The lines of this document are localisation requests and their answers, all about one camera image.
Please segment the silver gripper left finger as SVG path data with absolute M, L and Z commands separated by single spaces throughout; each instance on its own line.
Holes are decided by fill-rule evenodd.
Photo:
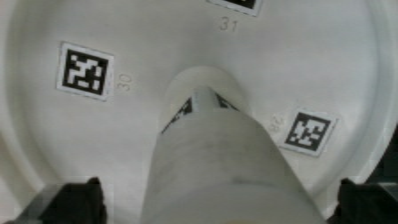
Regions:
M 42 224 L 106 224 L 106 206 L 100 181 L 67 183 L 38 215 Z

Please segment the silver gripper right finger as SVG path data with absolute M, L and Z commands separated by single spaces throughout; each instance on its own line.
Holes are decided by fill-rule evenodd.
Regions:
M 326 224 L 398 224 L 398 183 L 340 180 L 337 206 Z

